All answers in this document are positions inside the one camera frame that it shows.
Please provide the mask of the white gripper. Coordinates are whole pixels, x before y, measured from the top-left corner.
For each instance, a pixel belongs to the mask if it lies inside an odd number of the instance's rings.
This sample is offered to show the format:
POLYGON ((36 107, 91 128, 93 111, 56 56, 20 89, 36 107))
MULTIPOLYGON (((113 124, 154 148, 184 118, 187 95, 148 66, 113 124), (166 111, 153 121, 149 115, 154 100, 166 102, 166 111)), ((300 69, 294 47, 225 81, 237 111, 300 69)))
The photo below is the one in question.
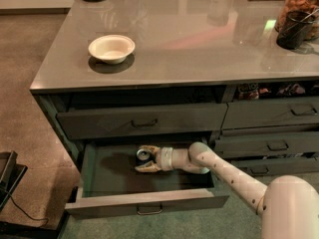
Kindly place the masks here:
POLYGON ((160 170, 170 171, 173 170, 172 166, 172 147, 162 147, 161 149, 158 146, 154 145, 142 145, 139 149, 140 157, 147 157, 156 155, 156 162, 149 161, 143 165, 135 167, 137 172, 141 173, 155 173, 160 170))

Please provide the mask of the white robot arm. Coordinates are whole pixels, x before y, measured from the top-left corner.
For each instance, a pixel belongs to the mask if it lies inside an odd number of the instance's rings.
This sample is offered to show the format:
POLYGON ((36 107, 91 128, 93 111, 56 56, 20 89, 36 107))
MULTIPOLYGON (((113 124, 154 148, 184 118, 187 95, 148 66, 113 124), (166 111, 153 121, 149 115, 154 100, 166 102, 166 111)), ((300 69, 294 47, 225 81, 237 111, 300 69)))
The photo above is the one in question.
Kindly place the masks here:
POLYGON ((283 175, 265 185, 202 142, 188 148, 142 145, 136 171, 213 172, 261 218, 261 239, 319 239, 319 193, 306 180, 283 175))

